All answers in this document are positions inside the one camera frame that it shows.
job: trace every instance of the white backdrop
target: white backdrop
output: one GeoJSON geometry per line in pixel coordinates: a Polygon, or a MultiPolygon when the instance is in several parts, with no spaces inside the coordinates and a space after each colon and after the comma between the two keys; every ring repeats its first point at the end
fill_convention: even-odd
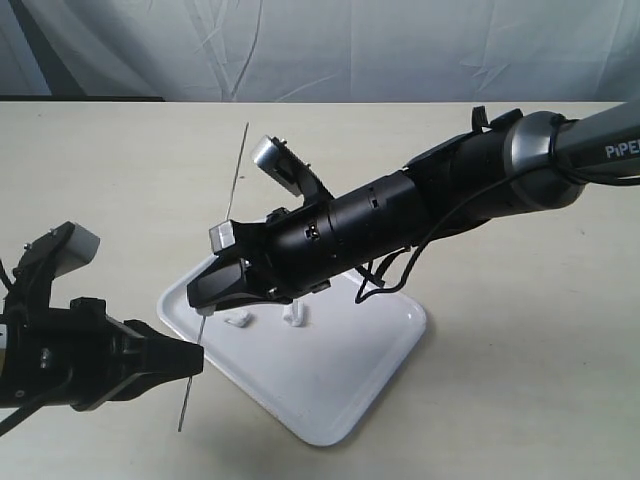
{"type": "Polygon", "coordinates": [[[640,96],[636,0],[25,4],[91,95],[243,102],[640,96]]]}

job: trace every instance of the white table surface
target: white table surface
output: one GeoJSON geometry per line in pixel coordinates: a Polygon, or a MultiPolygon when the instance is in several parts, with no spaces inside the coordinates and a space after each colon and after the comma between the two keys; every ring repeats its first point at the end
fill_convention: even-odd
{"type": "MultiPolygon", "coordinates": [[[[604,104],[524,104],[581,117],[604,104]]],[[[513,107],[489,105],[490,116],[513,107]]],[[[107,300],[163,332],[164,289],[208,254],[244,122],[289,140],[334,193],[469,128],[471,105],[0,104],[0,255],[65,220],[102,238],[53,303],[107,300]]],[[[233,217],[297,200],[250,161],[233,217]]],[[[48,408],[0,439],[6,479],[518,478],[640,474],[640,189],[590,186],[573,206],[437,242],[406,293],[421,341],[341,444],[311,448],[211,366],[91,413],[48,408]]]]}

